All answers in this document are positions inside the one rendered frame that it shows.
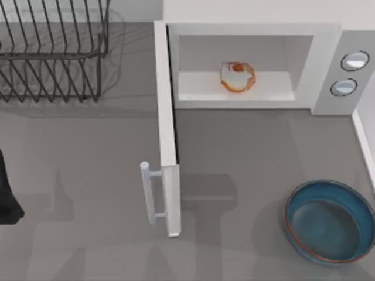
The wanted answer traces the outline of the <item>blue bowl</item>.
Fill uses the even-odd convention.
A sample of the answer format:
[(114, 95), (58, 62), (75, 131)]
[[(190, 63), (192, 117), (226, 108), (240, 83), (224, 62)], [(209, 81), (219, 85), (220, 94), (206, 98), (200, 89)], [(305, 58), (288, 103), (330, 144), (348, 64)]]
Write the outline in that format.
[(375, 247), (375, 211), (339, 181), (320, 179), (296, 187), (285, 202), (284, 224), (296, 251), (318, 264), (353, 263)]

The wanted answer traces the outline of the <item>orange and white food item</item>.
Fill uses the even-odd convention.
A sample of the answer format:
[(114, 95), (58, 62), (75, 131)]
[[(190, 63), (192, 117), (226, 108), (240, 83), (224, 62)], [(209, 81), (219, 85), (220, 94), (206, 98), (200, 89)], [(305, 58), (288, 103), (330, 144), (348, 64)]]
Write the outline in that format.
[(241, 93), (256, 83), (256, 75), (248, 63), (227, 61), (221, 63), (220, 81), (227, 91)]

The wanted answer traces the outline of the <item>white microwave door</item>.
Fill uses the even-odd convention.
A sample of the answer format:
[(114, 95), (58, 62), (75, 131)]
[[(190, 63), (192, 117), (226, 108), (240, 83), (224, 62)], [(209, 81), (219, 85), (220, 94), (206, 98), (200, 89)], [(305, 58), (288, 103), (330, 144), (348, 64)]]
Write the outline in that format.
[(167, 25), (154, 22), (155, 68), (158, 102), (159, 148), (161, 178), (165, 206), (166, 229), (169, 237), (182, 232), (180, 170), (175, 138), (173, 95), (169, 59)]

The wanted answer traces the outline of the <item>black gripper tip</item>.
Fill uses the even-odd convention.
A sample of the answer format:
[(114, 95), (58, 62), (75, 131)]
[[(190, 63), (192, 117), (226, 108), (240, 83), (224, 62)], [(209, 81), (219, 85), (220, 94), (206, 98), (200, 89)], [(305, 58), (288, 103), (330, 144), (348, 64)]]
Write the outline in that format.
[(0, 225), (15, 225), (24, 216), (25, 212), (9, 184), (4, 156), (0, 150)]

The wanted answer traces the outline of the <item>pale microwave oven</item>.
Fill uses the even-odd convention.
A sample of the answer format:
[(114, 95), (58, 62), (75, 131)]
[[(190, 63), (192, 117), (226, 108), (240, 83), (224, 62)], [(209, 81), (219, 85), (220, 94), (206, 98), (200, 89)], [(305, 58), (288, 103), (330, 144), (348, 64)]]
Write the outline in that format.
[[(163, 0), (178, 108), (309, 109), (350, 115), (375, 70), (375, 0)], [(365, 51), (370, 61), (347, 72), (341, 59)], [(222, 62), (248, 63), (256, 83), (227, 91)], [(331, 94), (352, 78), (356, 90)]]

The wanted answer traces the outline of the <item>round microwave knob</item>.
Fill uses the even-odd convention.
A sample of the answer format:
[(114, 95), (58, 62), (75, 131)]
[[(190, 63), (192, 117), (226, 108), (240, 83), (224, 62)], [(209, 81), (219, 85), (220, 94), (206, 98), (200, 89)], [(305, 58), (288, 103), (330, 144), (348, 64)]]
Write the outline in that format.
[(357, 88), (357, 81), (348, 78), (334, 82), (330, 88), (331, 94), (337, 97), (345, 97), (352, 94)]
[(345, 55), (341, 59), (340, 65), (344, 71), (353, 72), (366, 67), (369, 61), (369, 54), (365, 51), (359, 50), (358, 52)]

